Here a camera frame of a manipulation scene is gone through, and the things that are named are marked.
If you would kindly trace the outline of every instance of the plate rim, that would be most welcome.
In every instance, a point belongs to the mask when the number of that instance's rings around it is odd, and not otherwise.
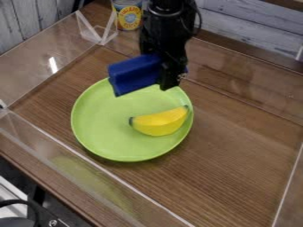
[[[99,153],[96,153],[93,151],[93,149],[89,149],[89,146],[85,145],[85,143],[81,141],[80,139],[80,136],[77,135],[77,132],[75,130],[75,125],[73,125],[73,119],[75,119],[75,110],[76,110],[76,106],[83,98],[83,96],[85,95],[85,93],[92,90],[96,86],[99,86],[101,83],[105,83],[105,82],[109,82],[109,78],[104,78],[103,80],[95,82],[80,94],[80,96],[77,97],[77,100],[72,106],[72,111],[71,111],[71,120],[69,120],[69,123],[71,123],[71,129],[72,129],[72,133],[75,135],[75,138],[76,140],[79,141],[79,143],[81,144],[81,146],[85,148],[87,152],[91,152],[93,153],[93,155],[97,155],[100,158],[105,159],[105,160],[112,160],[112,161],[117,161],[117,162],[140,162],[140,161],[145,161],[145,160],[152,160],[160,156],[163,156],[165,153],[168,153],[180,143],[181,141],[185,139],[189,131],[191,131],[191,128],[192,128],[192,125],[193,125],[193,105],[192,105],[192,101],[191,99],[188,98],[185,92],[183,91],[183,89],[180,87],[176,87],[179,89],[179,91],[181,92],[181,94],[184,95],[185,99],[188,100],[188,104],[189,104],[189,109],[191,109],[191,112],[189,112],[189,116],[187,118],[187,121],[189,121],[189,124],[188,124],[188,128],[187,130],[184,131],[184,134],[183,134],[183,137],[177,140],[177,142],[169,147],[169,149],[167,149],[164,152],[161,153],[157,153],[156,155],[152,155],[151,157],[148,158],[141,158],[136,156],[136,158],[131,158],[128,160],[124,159],[125,156],[121,156],[120,158],[112,158],[112,157],[107,157],[107,155],[100,155]]]

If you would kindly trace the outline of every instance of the can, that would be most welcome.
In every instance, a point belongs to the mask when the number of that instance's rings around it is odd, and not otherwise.
[[[141,26],[141,0],[112,1],[112,10],[117,13],[119,30],[131,31]]]

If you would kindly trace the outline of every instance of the cable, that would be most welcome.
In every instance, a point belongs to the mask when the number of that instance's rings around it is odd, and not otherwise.
[[[181,21],[181,23],[183,23],[183,28],[184,28],[184,30],[185,30],[192,36],[196,36],[196,35],[199,34],[200,30],[201,30],[201,27],[203,27],[203,15],[201,15],[201,13],[200,13],[197,7],[196,7],[196,4],[193,5],[193,2],[192,2],[192,1],[188,3],[188,5],[189,5],[189,6],[192,7],[192,9],[195,10],[195,13],[197,14],[197,17],[199,17],[199,27],[197,27],[196,31],[192,32],[192,31],[188,29],[188,27],[184,25],[183,17],[180,17],[180,21]]]

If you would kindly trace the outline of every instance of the yellow banana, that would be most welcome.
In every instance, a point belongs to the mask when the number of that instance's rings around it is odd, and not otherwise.
[[[169,111],[131,117],[129,125],[143,134],[165,136],[183,126],[188,113],[188,106],[180,106]]]

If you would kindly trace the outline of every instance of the green plate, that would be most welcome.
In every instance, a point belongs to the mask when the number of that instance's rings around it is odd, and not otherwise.
[[[159,113],[188,105],[189,116],[171,135],[151,137],[129,126],[129,117]],[[185,138],[193,123],[193,107],[179,87],[161,91],[152,85],[115,97],[108,79],[80,95],[71,113],[71,126],[83,146],[97,156],[117,161],[141,161],[171,151]]]

